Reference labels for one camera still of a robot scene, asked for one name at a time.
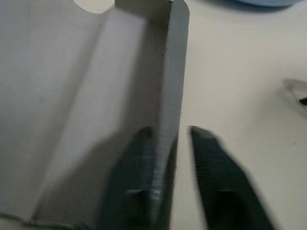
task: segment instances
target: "blue object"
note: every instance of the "blue object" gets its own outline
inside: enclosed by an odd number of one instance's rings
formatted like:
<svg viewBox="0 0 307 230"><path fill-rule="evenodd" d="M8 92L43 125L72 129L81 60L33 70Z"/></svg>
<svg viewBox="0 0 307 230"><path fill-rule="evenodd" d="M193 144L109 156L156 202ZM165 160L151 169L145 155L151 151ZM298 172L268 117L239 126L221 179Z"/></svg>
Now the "blue object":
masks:
<svg viewBox="0 0 307 230"><path fill-rule="evenodd" d="M302 0L238 0L240 2L267 7L291 6Z"/></svg>

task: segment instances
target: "white table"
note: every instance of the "white table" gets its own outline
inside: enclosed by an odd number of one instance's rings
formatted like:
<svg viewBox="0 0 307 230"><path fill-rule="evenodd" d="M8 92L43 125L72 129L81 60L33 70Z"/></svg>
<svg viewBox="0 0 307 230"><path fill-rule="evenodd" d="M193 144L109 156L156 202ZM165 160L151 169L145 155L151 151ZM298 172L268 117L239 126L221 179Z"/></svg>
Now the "white table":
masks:
<svg viewBox="0 0 307 230"><path fill-rule="evenodd" d="M280 11L189 0L173 230L203 230L188 126L219 135L253 177L276 229L307 226L307 119L284 79L307 81L307 1Z"/></svg>

